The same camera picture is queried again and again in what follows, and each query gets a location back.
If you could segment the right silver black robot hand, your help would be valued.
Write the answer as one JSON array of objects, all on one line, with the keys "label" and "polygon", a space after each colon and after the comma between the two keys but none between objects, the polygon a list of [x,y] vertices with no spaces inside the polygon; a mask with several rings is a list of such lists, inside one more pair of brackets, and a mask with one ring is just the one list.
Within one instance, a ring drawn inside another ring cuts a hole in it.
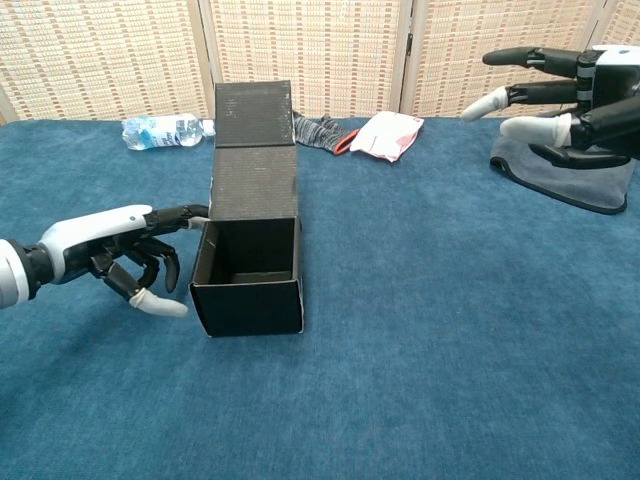
[{"label": "right silver black robot hand", "polygon": [[596,45],[581,51],[513,47],[488,52],[482,62],[533,68],[558,78],[499,87],[463,110],[464,121],[513,104],[569,104],[569,109],[549,116],[507,119],[500,132],[560,168],[612,168],[639,158],[637,46]]}]

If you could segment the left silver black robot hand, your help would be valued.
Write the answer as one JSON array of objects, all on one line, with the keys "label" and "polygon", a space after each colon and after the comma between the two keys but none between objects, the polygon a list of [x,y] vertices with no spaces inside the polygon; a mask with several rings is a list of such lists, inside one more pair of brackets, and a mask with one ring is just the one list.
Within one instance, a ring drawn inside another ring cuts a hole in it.
[{"label": "left silver black robot hand", "polygon": [[208,207],[180,205],[155,210],[137,204],[59,221],[38,242],[51,265],[54,284],[68,283],[86,273],[102,280],[127,303],[156,316],[184,317],[188,307],[150,291],[160,267],[165,289],[175,290],[180,263],[175,249],[160,235],[202,229]]}]

